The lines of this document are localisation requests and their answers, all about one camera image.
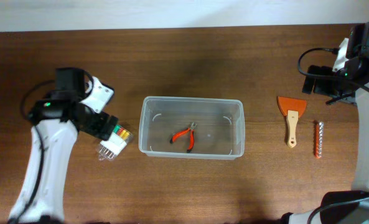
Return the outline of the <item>orange bit holder strip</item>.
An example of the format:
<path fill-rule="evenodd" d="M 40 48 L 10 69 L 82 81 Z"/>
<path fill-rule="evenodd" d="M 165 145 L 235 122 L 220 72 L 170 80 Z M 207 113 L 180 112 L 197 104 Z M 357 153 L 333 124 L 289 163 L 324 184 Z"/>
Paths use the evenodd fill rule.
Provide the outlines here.
<path fill-rule="evenodd" d="M 322 157 L 323 135 L 324 135 L 324 123 L 316 121 L 315 136 L 314 136 L 314 156 L 318 159 Z"/>

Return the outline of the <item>orange scraper wooden handle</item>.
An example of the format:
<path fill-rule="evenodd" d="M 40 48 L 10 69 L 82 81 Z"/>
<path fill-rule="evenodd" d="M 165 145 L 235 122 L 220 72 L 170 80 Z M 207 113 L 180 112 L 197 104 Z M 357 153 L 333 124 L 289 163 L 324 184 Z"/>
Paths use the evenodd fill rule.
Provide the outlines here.
<path fill-rule="evenodd" d="M 277 101 L 281 114 L 286 118 L 287 145 L 294 148 L 297 145 L 297 122 L 306 110 L 307 101 L 284 96 L 278 96 Z"/>

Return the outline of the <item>clear plastic container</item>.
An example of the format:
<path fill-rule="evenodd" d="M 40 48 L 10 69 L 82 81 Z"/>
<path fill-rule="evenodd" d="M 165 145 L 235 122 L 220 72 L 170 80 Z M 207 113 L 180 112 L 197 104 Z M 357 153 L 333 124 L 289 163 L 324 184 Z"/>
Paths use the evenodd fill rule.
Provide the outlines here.
<path fill-rule="evenodd" d="M 139 150 L 150 157 L 234 160 L 245 152 L 239 100 L 148 96 L 139 123 Z"/>

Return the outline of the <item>red handled pliers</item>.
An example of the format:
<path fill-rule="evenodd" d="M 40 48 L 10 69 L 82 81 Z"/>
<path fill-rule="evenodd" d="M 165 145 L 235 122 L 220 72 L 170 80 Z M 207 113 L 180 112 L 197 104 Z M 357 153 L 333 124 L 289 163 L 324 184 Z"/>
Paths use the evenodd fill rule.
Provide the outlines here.
<path fill-rule="evenodd" d="M 189 127 L 183 131 L 180 131 L 178 133 L 175 133 L 171 139 L 170 139 L 170 143 L 173 144 L 176 142 L 176 140 L 178 140 L 179 138 L 181 138 L 182 136 L 185 136 L 186 134 L 189 134 L 189 146 L 187 149 L 187 153 L 191 153 L 192 149 L 194 148 L 194 144 L 195 144 L 195 136 L 194 136 L 194 132 L 195 132 L 195 128 L 197 127 L 197 124 L 195 122 L 192 122 L 189 124 Z"/>

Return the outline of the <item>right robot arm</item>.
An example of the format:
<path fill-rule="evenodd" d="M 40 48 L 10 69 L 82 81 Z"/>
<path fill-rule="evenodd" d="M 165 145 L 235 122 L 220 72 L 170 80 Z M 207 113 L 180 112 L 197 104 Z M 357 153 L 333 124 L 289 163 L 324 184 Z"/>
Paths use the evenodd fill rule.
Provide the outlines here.
<path fill-rule="evenodd" d="M 304 213 L 285 213 L 281 223 L 369 223 L 369 22 L 351 28 L 337 48 L 333 67 L 311 65 L 302 92 L 330 97 L 327 105 L 343 102 L 358 110 L 358 156 L 348 191 L 328 192 L 320 206 Z"/>

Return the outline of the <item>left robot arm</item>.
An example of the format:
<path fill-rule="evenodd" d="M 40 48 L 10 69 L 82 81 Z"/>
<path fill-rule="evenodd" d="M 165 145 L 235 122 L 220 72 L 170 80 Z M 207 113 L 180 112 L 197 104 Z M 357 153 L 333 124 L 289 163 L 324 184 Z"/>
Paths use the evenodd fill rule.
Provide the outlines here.
<path fill-rule="evenodd" d="M 125 147 L 118 119 L 103 111 L 114 89 L 80 68 L 58 68 L 54 90 L 23 117 L 30 122 L 32 147 L 26 176 L 8 223 L 63 223 L 68 162 L 80 132 L 100 139 L 103 157 Z"/>

